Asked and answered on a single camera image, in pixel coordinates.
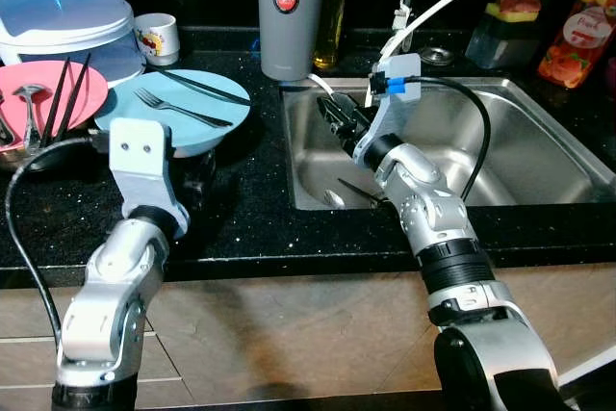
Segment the thin white tube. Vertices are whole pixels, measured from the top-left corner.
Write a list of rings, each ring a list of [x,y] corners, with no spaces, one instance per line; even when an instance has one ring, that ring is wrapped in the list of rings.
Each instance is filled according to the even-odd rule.
[[[318,87],[321,87],[321,89],[324,90],[327,95],[334,93],[333,87],[327,84],[324,78],[321,78],[318,75],[313,75],[313,73],[309,73],[307,78],[309,81],[312,81],[313,84],[316,84]]]

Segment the silver fork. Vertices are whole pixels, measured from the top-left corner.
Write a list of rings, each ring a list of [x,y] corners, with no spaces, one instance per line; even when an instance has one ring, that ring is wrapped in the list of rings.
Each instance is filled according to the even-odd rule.
[[[211,128],[229,128],[229,126],[233,125],[233,122],[220,119],[220,117],[202,115],[201,113],[190,111],[190,109],[173,106],[173,104],[168,103],[167,100],[160,99],[157,95],[150,93],[149,90],[137,89],[135,91],[135,95],[141,100],[141,103],[145,104],[146,107],[163,109],[163,111],[173,111],[175,113],[179,113],[179,115],[188,116],[191,119],[203,122],[203,124],[211,126]]]

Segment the pink plate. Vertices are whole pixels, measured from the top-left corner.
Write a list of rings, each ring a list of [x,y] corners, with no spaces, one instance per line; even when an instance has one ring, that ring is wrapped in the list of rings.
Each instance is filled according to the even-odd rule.
[[[13,145],[25,142],[28,125],[26,104],[13,95],[13,91],[27,84],[45,87],[45,91],[40,91],[34,97],[38,128],[42,131],[44,121],[50,115],[52,93],[57,89],[62,69],[63,61],[30,61],[13,66],[0,66],[0,97],[3,97],[3,102],[0,102],[0,115],[13,131]],[[71,126],[81,128],[95,116],[104,106],[107,94],[109,94],[109,82],[97,69],[89,68],[87,81],[81,85],[79,93],[76,94],[73,116],[69,121]]]

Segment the olive oil bottle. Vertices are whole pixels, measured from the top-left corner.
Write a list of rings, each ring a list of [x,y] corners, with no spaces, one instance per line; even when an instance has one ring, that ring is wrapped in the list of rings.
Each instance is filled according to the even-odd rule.
[[[345,0],[321,0],[320,24],[313,51],[316,69],[331,69],[338,62]]]

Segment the metal bowl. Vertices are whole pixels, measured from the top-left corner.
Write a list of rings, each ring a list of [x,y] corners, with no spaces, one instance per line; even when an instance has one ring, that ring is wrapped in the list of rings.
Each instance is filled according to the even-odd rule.
[[[64,137],[61,137],[59,141],[75,140],[75,139],[91,139],[98,134],[97,128],[76,128]],[[93,147],[74,146],[62,148],[52,155],[42,157],[36,162],[30,169],[30,172],[39,172],[40,170],[63,170],[67,167],[73,167],[76,165],[83,165],[87,161],[96,160],[98,157],[97,151]],[[0,152],[0,170],[4,172],[13,172],[17,170],[19,166],[25,164],[28,159],[28,153],[26,148],[19,145],[12,150]]]

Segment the red yellow sponge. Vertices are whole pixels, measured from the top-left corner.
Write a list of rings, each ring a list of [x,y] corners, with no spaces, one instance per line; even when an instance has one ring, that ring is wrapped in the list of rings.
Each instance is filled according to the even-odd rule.
[[[541,0],[497,0],[485,6],[485,13],[500,22],[535,22],[542,8]]]

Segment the light blue plate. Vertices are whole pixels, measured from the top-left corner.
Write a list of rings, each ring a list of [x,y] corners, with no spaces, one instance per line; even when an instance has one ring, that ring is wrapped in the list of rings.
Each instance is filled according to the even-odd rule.
[[[242,124],[250,112],[247,106],[239,106],[237,103],[216,97],[207,91],[181,85],[160,73],[151,72],[131,78],[110,91],[104,108],[98,112],[96,118],[102,129],[110,129],[111,122],[118,117],[157,120],[163,124],[172,120],[194,120],[192,117],[182,116],[173,111],[146,107],[135,95],[137,89],[149,90],[150,93],[167,100],[173,106],[230,122],[238,122],[238,124]]]

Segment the white printed mug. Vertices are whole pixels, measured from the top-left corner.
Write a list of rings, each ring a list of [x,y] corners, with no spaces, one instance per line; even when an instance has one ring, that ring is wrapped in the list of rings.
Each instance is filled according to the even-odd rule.
[[[142,54],[153,66],[171,66],[180,58],[179,24],[167,13],[146,13],[135,18],[135,33]]]

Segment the silver spoon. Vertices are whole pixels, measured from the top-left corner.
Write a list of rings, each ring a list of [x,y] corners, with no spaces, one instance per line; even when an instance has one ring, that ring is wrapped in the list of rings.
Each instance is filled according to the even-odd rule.
[[[27,84],[13,91],[19,100],[25,103],[27,109],[27,129],[25,135],[25,147],[27,151],[39,150],[42,147],[43,136],[39,129],[39,117],[37,116],[35,97],[47,87],[37,84]]]

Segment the dark sponge holder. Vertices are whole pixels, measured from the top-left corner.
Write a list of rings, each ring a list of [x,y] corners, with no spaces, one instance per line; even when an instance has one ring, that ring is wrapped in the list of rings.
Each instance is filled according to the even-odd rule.
[[[504,22],[482,14],[465,50],[472,63],[484,69],[525,66],[540,45],[537,22]]]

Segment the beige cabinet door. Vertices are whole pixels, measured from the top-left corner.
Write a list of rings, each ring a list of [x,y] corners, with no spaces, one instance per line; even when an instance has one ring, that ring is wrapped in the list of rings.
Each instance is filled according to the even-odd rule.
[[[199,403],[440,386],[425,289],[408,273],[168,283],[149,319]]]
[[[616,359],[616,266],[498,269],[568,383]]]

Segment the round metal counter cap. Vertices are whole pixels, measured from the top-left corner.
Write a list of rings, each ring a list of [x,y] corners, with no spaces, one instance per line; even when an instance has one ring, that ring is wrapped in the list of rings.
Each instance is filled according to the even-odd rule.
[[[452,51],[437,46],[424,46],[418,51],[418,54],[420,60],[424,64],[430,64],[430,66],[449,66],[456,59],[456,55]]]

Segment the white cabinet end panel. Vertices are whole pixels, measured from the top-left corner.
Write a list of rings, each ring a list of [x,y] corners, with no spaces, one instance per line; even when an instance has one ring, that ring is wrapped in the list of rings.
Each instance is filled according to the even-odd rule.
[[[560,394],[572,405],[588,395],[611,394],[616,386],[616,346],[607,347],[603,352],[561,372],[558,379]]]

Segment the fruit print soap dispenser bottle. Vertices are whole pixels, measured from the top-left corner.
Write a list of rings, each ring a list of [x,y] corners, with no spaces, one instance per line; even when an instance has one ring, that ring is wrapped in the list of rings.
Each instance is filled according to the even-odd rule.
[[[616,29],[616,0],[577,0],[537,66],[537,75],[577,89],[594,71]]]

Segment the grey water filter canister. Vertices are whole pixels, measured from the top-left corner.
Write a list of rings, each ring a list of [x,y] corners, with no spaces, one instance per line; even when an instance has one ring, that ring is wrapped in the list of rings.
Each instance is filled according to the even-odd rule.
[[[312,71],[321,0],[258,0],[261,72],[298,81]]]

